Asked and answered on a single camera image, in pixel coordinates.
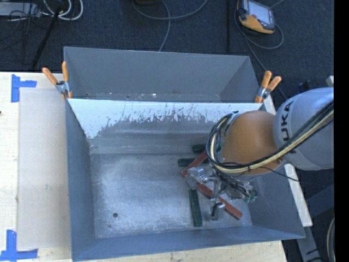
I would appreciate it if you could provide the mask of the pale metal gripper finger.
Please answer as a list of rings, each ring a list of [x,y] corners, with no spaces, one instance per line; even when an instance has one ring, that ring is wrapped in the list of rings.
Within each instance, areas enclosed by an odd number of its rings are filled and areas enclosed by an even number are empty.
[[[186,182],[190,189],[195,189],[198,184],[205,184],[211,177],[211,170],[202,167],[191,167],[187,170]]]
[[[225,204],[222,202],[217,202],[213,205],[211,214],[210,214],[210,220],[211,221],[218,221],[223,213],[225,211]]]

